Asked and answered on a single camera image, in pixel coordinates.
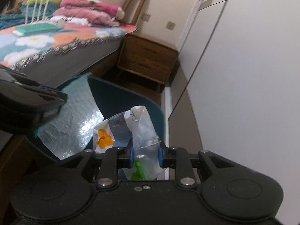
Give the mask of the white wardrobe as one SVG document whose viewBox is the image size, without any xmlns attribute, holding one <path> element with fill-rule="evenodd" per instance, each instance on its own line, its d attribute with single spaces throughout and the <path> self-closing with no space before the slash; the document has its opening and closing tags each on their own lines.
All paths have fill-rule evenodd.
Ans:
<svg viewBox="0 0 300 225">
<path fill-rule="evenodd" d="M 169 144 L 278 181 L 299 223 L 299 0 L 202 0 L 172 82 Z"/>
</svg>

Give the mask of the pink folded blanket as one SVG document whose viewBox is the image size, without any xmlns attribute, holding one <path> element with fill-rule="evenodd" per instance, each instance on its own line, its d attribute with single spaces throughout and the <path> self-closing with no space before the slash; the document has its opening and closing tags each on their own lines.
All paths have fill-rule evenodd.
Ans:
<svg viewBox="0 0 300 225">
<path fill-rule="evenodd" d="M 125 11 L 119 5 L 109 5 L 100 0 L 62 0 L 60 7 L 98 10 L 106 12 L 117 20 L 122 20 L 125 17 Z"/>
</svg>

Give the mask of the light pink folded garment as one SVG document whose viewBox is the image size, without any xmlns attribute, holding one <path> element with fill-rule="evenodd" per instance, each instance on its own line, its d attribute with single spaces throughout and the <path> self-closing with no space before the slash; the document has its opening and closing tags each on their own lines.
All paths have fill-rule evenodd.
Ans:
<svg viewBox="0 0 300 225">
<path fill-rule="evenodd" d="M 118 27 L 120 23 L 108 13 L 89 8 L 68 8 L 61 7 L 57 9 L 51 18 L 51 21 L 58 22 L 64 20 L 65 23 L 74 23 L 81 26 L 106 26 Z"/>
</svg>

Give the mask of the white wifi router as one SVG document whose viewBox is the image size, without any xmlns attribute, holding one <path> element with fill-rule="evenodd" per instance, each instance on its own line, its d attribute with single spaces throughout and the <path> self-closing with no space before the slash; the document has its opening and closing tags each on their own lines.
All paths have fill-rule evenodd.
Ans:
<svg viewBox="0 0 300 225">
<path fill-rule="evenodd" d="M 12 33 L 18 37 L 33 35 L 38 33 L 48 33 L 48 32 L 57 32 L 63 29 L 62 26 L 53 24 L 50 20 L 46 20 L 46 12 L 49 4 L 49 0 L 46 1 L 44 10 L 42 13 L 42 19 L 40 20 L 41 9 L 43 1 L 40 1 L 38 7 L 37 18 L 35 18 L 36 8 L 38 1 L 35 1 L 33 12 L 31 15 L 31 22 L 29 22 L 29 5 L 26 5 L 25 9 L 25 23 L 15 27 L 15 30 Z"/>
</svg>

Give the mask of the wooden bed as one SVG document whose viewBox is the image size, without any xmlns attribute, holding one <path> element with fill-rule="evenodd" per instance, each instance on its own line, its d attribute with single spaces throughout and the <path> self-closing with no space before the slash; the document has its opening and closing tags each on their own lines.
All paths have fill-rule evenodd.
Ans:
<svg viewBox="0 0 300 225">
<path fill-rule="evenodd" d="M 1 69 L 50 87 L 105 71 L 146 0 L 27 0 L 1 16 Z"/>
</svg>

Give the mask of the clear plastic bag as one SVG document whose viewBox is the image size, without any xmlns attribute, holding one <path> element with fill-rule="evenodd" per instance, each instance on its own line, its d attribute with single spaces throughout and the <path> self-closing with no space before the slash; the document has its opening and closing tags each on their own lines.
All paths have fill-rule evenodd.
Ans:
<svg viewBox="0 0 300 225">
<path fill-rule="evenodd" d="M 93 128 L 93 146 L 97 154 L 112 147 L 127 147 L 132 140 L 133 167 L 123 168 L 128 180 L 155 180 L 164 171 L 159 166 L 161 143 L 145 106 L 134 106 Z"/>
</svg>

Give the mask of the teal quilt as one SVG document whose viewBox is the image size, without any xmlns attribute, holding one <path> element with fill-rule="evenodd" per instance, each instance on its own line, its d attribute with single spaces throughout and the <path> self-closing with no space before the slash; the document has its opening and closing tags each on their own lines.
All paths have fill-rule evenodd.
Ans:
<svg viewBox="0 0 300 225">
<path fill-rule="evenodd" d="M 34 4 L 30 4 L 28 6 L 21 5 L 17 10 L 15 9 L 13 12 L 10 11 L 10 13 L 8 14 L 1 15 L 1 29 L 7 29 L 9 27 L 24 24 L 26 21 L 26 15 L 28 23 L 31 22 L 32 17 L 34 18 L 34 21 L 36 21 L 38 15 L 40 15 L 39 20 L 41 20 L 44 14 L 45 7 L 45 3 L 43 3 L 41 6 L 39 3 L 37 3 L 35 10 Z"/>
</svg>

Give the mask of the teal grid tray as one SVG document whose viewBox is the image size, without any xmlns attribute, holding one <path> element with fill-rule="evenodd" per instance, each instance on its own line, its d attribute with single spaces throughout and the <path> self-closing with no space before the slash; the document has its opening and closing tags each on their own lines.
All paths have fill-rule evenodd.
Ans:
<svg viewBox="0 0 300 225">
<path fill-rule="evenodd" d="M 43 23 L 31 23 L 15 27 L 15 30 L 22 34 L 32 34 L 39 32 L 52 32 L 60 31 L 63 27 L 55 24 L 50 24 L 47 22 Z"/>
</svg>

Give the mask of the silver foil bubble bag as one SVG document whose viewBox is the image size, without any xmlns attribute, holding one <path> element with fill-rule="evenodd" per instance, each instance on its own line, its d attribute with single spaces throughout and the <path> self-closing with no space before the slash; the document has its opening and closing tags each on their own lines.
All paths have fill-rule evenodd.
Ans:
<svg viewBox="0 0 300 225">
<path fill-rule="evenodd" d="M 38 129 L 39 139 L 59 160 L 83 151 L 93 137 L 94 126 L 104 120 L 88 77 L 82 75 L 63 88 L 67 102 L 55 119 Z"/>
</svg>

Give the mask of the dark teal trash bin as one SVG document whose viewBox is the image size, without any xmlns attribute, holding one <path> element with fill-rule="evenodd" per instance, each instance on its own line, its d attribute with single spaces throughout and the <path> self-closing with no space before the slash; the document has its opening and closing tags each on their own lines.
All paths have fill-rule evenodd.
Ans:
<svg viewBox="0 0 300 225">
<path fill-rule="evenodd" d="M 66 87 L 74 78 L 61 86 L 61 90 Z M 145 106 L 152 120 L 154 130 L 160 137 L 161 142 L 164 139 L 164 116 L 160 107 L 145 97 L 136 93 L 123 89 L 119 86 L 105 82 L 98 78 L 88 77 L 88 83 L 91 88 L 94 100 L 104 116 L 104 120 L 115 116 L 116 114 L 125 112 L 134 106 Z M 33 142 L 49 156 L 59 160 L 50 150 L 42 143 L 37 136 L 38 129 L 34 132 Z M 85 149 L 93 149 L 93 137 L 87 144 Z"/>
</svg>

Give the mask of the wall socket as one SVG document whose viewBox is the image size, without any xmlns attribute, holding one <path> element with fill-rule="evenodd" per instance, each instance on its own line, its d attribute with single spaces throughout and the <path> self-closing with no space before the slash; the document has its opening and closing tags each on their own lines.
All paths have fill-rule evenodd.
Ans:
<svg viewBox="0 0 300 225">
<path fill-rule="evenodd" d="M 148 22 L 150 20 L 150 18 L 151 18 L 150 14 L 143 13 L 142 17 L 141 17 L 141 20 L 145 21 L 145 22 Z"/>
<path fill-rule="evenodd" d="M 168 30 L 174 30 L 174 27 L 175 27 L 175 23 L 173 23 L 173 22 L 171 22 L 171 21 L 169 21 L 169 22 L 167 22 L 167 25 L 166 25 L 166 28 L 168 29 Z"/>
</svg>

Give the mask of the floral bed sheet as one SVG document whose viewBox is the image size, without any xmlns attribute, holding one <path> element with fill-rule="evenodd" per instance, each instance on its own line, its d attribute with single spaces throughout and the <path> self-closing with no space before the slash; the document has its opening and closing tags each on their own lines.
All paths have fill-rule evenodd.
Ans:
<svg viewBox="0 0 300 225">
<path fill-rule="evenodd" d="M 118 27 L 88 27 L 65 24 L 61 31 L 30 34 L 18 37 L 12 33 L 15 27 L 1 30 L 1 65 L 21 71 L 36 60 L 41 62 L 46 55 L 67 54 L 77 48 L 105 44 L 121 40 L 135 33 L 137 27 L 121 23 Z"/>
</svg>

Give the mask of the wall socket left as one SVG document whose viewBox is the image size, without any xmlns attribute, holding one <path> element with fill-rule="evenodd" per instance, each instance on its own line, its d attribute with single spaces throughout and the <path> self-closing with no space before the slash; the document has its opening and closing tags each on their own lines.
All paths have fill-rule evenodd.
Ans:
<svg viewBox="0 0 300 225">
<path fill-rule="evenodd" d="M 150 14 L 143 13 L 142 17 L 141 17 L 141 20 L 145 21 L 145 22 L 148 22 L 150 20 L 150 18 L 151 18 Z"/>
</svg>

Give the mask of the wall socket right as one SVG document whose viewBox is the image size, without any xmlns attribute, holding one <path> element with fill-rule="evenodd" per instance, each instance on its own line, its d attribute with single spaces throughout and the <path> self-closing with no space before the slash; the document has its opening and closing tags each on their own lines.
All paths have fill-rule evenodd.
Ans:
<svg viewBox="0 0 300 225">
<path fill-rule="evenodd" d="M 175 23 L 173 23 L 173 22 L 171 22 L 171 21 L 169 21 L 169 22 L 167 22 L 167 25 L 166 25 L 166 28 L 168 29 L 168 30 L 174 30 L 174 27 L 175 27 Z"/>
</svg>

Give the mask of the wooden nightstand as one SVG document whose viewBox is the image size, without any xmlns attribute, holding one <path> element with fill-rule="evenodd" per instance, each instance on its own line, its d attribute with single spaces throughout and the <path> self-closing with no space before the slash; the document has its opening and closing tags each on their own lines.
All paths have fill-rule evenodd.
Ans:
<svg viewBox="0 0 300 225">
<path fill-rule="evenodd" d="M 178 60 L 172 44 L 141 33 L 127 34 L 117 65 L 120 69 L 154 81 L 161 93 Z"/>
</svg>

